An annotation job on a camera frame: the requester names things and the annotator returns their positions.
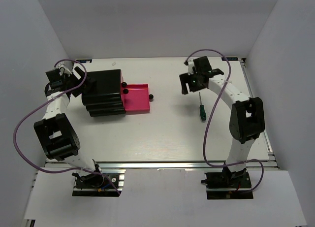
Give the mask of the large green screwdriver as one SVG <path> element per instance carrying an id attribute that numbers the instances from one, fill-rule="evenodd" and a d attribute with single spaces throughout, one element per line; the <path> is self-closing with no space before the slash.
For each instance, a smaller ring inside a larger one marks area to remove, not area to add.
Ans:
<path id="1" fill-rule="evenodd" d="M 200 102 L 200 106 L 199 106 L 200 119 L 202 122 L 205 122 L 207 120 L 206 111 L 204 108 L 204 104 L 202 103 L 201 93 L 199 92 L 198 95 L 199 95 L 199 102 Z"/>

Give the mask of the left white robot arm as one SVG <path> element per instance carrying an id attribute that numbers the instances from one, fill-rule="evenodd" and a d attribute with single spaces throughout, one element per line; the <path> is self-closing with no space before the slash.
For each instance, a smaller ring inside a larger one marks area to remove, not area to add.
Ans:
<path id="1" fill-rule="evenodd" d="M 80 152 L 79 138 L 66 116 L 71 96 L 77 97 L 88 92 L 95 80 L 78 66 L 74 70 L 72 72 L 65 65 L 59 64 L 46 72 L 49 82 L 44 92 L 52 102 L 47 105 L 43 118 L 34 124 L 34 130 L 48 159 L 77 167 L 83 175 L 87 174 L 85 169 L 89 170 L 88 183 L 99 187 L 103 184 L 104 175 L 93 159 Z"/>

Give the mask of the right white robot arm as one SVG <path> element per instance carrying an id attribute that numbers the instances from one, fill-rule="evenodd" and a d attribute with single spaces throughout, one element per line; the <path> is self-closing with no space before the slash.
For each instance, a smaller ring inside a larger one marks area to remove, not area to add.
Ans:
<path id="1" fill-rule="evenodd" d="M 182 94 L 208 89 L 231 110 L 229 131 L 233 139 L 222 180 L 226 186 L 234 187 L 245 173 L 253 143 L 265 130 L 263 102 L 238 90 L 222 70 L 212 68 L 206 56 L 186 60 L 184 64 L 188 71 L 179 75 Z"/>

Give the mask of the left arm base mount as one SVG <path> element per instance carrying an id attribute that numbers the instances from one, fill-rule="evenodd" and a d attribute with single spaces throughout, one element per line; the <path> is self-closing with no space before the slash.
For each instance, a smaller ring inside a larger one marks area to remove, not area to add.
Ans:
<path id="1" fill-rule="evenodd" d="M 104 173 L 97 165 L 96 172 L 106 175 L 109 180 L 102 176 L 91 173 L 72 173 L 75 177 L 72 196 L 76 197 L 119 197 L 122 191 L 119 173 Z"/>

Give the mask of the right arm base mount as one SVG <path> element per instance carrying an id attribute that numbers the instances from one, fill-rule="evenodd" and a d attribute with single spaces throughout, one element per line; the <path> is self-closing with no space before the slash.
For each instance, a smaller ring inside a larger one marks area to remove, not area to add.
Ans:
<path id="1" fill-rule="evenodd" d="M 247 169 L 231 172 L 228 167 L 221 172 L 207 172 L 200 183 L 206 187 L 208 200 L 253 199 L 252 183 Z"/>

